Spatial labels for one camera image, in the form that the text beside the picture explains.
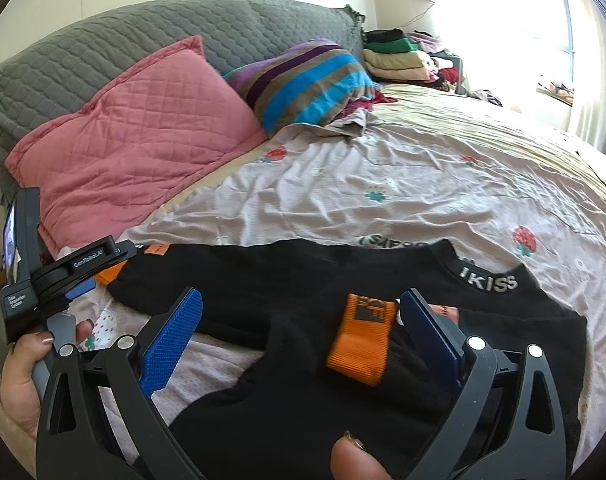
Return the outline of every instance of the bed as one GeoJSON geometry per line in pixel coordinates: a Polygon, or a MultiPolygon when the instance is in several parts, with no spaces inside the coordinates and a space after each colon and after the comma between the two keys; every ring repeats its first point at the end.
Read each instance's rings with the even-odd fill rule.
{"type": "MultiPolygon", "coordinates": [[[[54,33],[0,64],[0,202],[7,205],[16,186],[4,162],[18,140],[76,112],[173,41],[202,35],[206,59],[225,73],[314,38],[360,56],[362,19],[349,7],[288,0],[161,0],[54,33]]],[[[588,320],[574,471],[589,478],[606,460],[606,157],[487,102],[405,85],[383,92],[397,102],[327,127],[286,126],[174,187],[117,235],[136,244],[243,246],[305,238],[372,250],[446,237],[486,269],[524,262],[548,295],[588,320]]],[[[61,255],[78,245],[54,246],[61,255]]],[[[102,286],[72,312],[96,320],[91,348],[137,333],[147,319],[102,286]]],[[[195,334],[170,384],[155,394],[163,418],[234,384],[260,355],[195,334]]],[[[135,459],[109,392],[104,401],[126,457],[135,459]]]]}

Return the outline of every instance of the striped pillow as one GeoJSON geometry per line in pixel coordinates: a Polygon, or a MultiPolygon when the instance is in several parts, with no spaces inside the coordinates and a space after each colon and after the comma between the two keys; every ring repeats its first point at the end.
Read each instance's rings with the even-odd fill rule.
{"type": "Polygon", "coordinates": [[[349,101],[374,97],[374,83],[362,65],[330,40],[293,46],[224,77],[269,136],[292,123],[325,126],[349,101]]]}

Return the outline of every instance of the blue plastic part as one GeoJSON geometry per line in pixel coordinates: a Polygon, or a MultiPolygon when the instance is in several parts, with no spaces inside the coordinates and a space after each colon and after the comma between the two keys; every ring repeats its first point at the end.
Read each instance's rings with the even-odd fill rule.
{"type": "Polygon", "coordinates": [[[147,398],[167,386],[183,350],[201,322],[203,300],[198,290],[187,290],[178,301],[179,305],[141,358],[139,385],[147,398]]]}
{"type": "Polygon", "coordinates": [[[65,293],[65,299],[68,301],[72,301],[79,296],[83,296],[85,293],[90,292],[90,290],[94,290],[96,288],[96,282],[94,278],[88,278],[84,282],[79,283],[74,288],[71,288],[69,291],[65,293]]]}
{"type": "Polygon", "coordinates": [[[464,384],[461,343],[465,335],[451,320],[438,319],[414,288],[403,293],[399,309],[403,325],[436,384],[446,392],[459,393],[464,384]]]}

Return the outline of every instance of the green folded cloth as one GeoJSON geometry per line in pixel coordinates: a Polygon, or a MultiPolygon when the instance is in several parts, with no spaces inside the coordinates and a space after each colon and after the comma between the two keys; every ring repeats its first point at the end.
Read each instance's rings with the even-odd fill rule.
{"type": "Polygon", "coordinates": [[[388,41],[387,43],[366,43],[365,48],[369,48],[379,54],[403,54],[404,52],[419,50],[419,46],[407,38],[388,41]]]}

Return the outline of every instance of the fingernail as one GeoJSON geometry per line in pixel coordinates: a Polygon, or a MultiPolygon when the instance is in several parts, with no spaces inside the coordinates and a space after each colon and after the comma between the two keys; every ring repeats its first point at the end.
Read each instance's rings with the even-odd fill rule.
{"type": "Polygon", "coordinates": [[[345,430],[345,433],[343,433],[343,438],[346,438],[347,440],[349,440],[350,442],[352,442],[352,444],[356,447],[358,447],[361,451],[365,451],[368,452],[367,449],[365,449],[365,446],[363,446],[363,443],[356,438],[355,436],[353,436],[352,433],[350,433],[349,430],[345,430]]]}
{"type": "Polygon", "coordinates": [[[51,345],[54,343],[54,336],[50,332],[41,332],[39,334],[39,338],[41,339],[41,343],[44,345],[51,345]]]}

